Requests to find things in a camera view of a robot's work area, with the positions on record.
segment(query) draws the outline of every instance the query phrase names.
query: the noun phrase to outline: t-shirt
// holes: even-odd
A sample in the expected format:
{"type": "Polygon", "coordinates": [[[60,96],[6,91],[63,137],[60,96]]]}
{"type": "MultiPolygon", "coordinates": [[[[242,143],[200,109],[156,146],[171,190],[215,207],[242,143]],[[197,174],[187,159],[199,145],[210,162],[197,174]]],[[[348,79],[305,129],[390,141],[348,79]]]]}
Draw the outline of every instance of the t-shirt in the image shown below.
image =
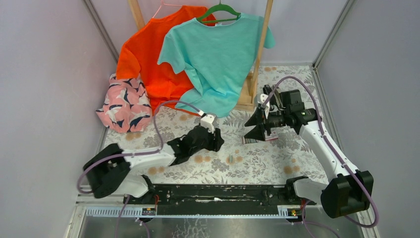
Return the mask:
{"type": "MultiPolygon", "coordinates": [[[[184,72],[175,74],[169,64],[157,64],[165,35],[172,27],[202,16],[206,11],[204,6],[182,6],[174,14],[160,19],[152,18],[122,46],[116,70],[117,79],[137,78],[140,73],[153,112],[160,103],[179,100],[186,91],[193,88],[184,72]]],[[[215,18],[210,15],[206,20],[215,18]]],[[[165,106],[174,108],[175,103],[165,106]]]]}
{"type": "MultiPolygon", "coordinates": [[[[229,25],[213,27],[196,18],[173,27],[165,36],[158,64],[187,73],[194,88],[181,97],[205,113],[226,117],[239,100],[242,85],[258,53],[264,18],[241,13],[229,25]]],[[[264,47],[275,45],[270,29],[264,47]]],[[[193,112],[177,104],[176,108],[193,112]]]]}

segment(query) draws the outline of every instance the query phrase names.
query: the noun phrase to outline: orange t-shirt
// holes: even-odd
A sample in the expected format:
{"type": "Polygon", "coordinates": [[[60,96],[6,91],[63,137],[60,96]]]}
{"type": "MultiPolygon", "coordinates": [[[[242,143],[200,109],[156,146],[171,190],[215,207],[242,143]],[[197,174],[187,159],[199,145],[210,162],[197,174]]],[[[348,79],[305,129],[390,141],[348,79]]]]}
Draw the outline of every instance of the orange t-shirt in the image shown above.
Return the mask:
{"type": "MultiPolygon", "coordinates": [[[[160,50],[168,31],[183,22],[205,14],[204,6],[182,6],[176,13],[164,18],[152,18],[140,31],[122,46],[116,70],[117,79],[136,78],[144,82],[153,112],[165,101],[179,100],[194,86],[187,74],[175,74],[168,63],[158,65],[160,50]]],[[[210,15],[204,20],[215,20],[210,15]]],[[[165,106],[175,108],[176,103],[165,106]]]]}

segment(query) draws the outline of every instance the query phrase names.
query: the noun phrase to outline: clothes hanger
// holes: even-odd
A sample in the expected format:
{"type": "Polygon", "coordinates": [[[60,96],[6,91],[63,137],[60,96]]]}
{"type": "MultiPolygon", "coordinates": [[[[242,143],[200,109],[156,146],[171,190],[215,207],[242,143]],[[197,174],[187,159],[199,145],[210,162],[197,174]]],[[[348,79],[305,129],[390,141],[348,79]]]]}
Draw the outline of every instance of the clothes hanger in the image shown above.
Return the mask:
{"type": "Polygon", "coordinates": [[[166,4],[166,3],[163,2],[163,0],[160,0],[160,6],[159,6],[158,10],[156,11],[156,13],[152,16],[152,18],[154,18],[158,14],[159,10],[162,8],[163,5],[165,5],[165,6],[182,6],[182,5],[166,4]]]}
{"type": "Polygon", "coordinates": [[[222,1],[219,1],[219,4],[214,5],[212,7],[210,7],[206,13],[204,13],[204,15],[197,17],[197,20],[203,24],[205,23],[215,23],[215,22],[222,22],[222,21],[234,21],[234,20],[238,20],[239,17],[241,16],[241,13],[239,12],[235,12],[235,10],[233,10],[233,8],[229,5],[226,4],[222,4],[222,1]],[[210,14],[217,12],[217,11],[227,11],[232,15],[235,15],[236,18],[230,18],[230,19],[222,19],[222,20],[214,20],[214,21],[203,21],[204,18],[210,16],[210,14]]]}

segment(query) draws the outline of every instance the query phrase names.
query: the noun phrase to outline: turquoise t-shirt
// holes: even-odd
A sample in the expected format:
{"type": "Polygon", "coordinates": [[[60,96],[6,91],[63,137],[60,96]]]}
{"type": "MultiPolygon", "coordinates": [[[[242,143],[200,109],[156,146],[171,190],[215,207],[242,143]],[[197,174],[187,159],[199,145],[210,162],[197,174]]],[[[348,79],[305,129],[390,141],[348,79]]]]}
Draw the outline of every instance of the turquoise t-shirt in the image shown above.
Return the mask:
{"type": "MultiPolygon", "coordinates": [[[[239,100],[242,85],[257,57],[264,18],[241,13],[229,25],[206,26],[196,18],[173,27],[165,36],[158,64],[185,70],[195,88],[182,95],[205,113],[226,117],[239,100]]],[[[275,45],[270,29],[264,47],[275,45]]],[[[176,108],[195,112],[178,103],[176,108]]]]}

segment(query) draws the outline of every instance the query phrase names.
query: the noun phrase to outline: clothing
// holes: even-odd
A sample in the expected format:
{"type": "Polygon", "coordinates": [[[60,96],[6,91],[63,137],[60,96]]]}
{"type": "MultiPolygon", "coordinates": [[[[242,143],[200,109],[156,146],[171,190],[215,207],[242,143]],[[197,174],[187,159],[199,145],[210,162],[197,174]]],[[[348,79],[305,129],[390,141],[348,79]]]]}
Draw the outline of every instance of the clothing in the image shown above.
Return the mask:
{"type": "MultiPolygon", "coordinates": [[[[165,36],[158,64],[168,62],[175,73],[187,73],[195,88],[181,101],[205,113],[228,116],[257,57],[263,22],[263,17],[241,13],[229,25],[209,27],[194,18],[173,27],[165,36]]],[[[264,47],[274,45],[268,29],[264,47]]],[[[183,104],[176,108],[193,112],[183,104]]]]}
{"type": "MultiPolygon", "coordinates": [[[[205,14],[204,6],[182,6],[176,13],[164,18],[152,18],[123,46],[116,70],[117,79],[136,78],[139,73],[145,84],[153,111],[162,102],[179,100],[193,84],[183,72],[175,74],[169,64],[158,65],[163,40],[176,25],[205,14]]],[[[215,20],[211,15],[206,20],[215,20]]],[[[165,106],[174,108],[175,103],[165,106]]]]}
{"type": "Polygon", "coordinates": [[[96,114],[116,132],[143,131],[152,121],[152,108],[141,79],[117,80],[111,75],[104,105],[96,114]]]}

